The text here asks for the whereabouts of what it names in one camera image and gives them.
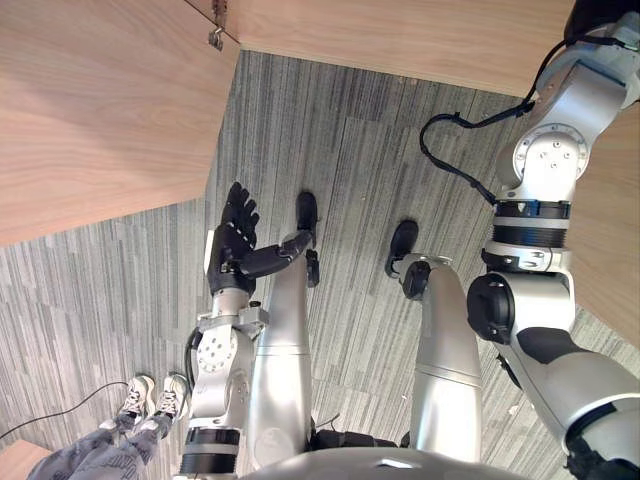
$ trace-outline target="person's leg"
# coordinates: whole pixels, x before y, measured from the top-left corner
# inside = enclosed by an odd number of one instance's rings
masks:
[[[113,445],[114,435],[131,431],[135,424],[154,411],[153,386],[153,380],[144,375],[129,380],[127,398],[118,415],[103,422],[98,430],[43,458],[27,479],[67,480],[90,452]]]
[[[69,480],[134,480],[149,463],[158,440],[187,412],[187,380],[182,375],[169,375],[158,399],[156,413],[139,426],[138,432],[119,447],[107,446],[91,451]]]

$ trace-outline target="wooden cabinet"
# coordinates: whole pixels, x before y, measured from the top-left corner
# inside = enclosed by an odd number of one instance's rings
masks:
[[[239,46],[182,0],[0,2],[0,244],[204,192]]]

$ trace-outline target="silver robot limb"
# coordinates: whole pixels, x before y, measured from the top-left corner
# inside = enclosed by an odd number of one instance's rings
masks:
[[[410,446],[467,462],[480,461],[480,359],[467,324],[465,294],[450,261],[406,255],[395,262],[402,284],[415,268],[428,271],[415,298],[422,304],[411,406]]]

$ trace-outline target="metal hinge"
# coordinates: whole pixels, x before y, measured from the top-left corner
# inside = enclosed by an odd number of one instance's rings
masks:
[[[211,10],[216,28],[209,33],[209,45],[222,51],[224,45],[222,34],[227,21],[227,0],[211,0]]]

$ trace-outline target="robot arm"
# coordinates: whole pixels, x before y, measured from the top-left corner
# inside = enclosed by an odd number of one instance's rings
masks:
[[[576,180],[591,148],[640,95],[640,14],[620,4],[616,23],[595,26],[578,2],[567,31],[614,37],[620,45],[577,43],[539,77],[530,128],[498,159],[489,273],[467,297],[469,323],[496,343],[536,412],[569,454],[578,478],[627,478],[640,465],[640,389],[613,360],[579,348],[570,251],[564,246]]]

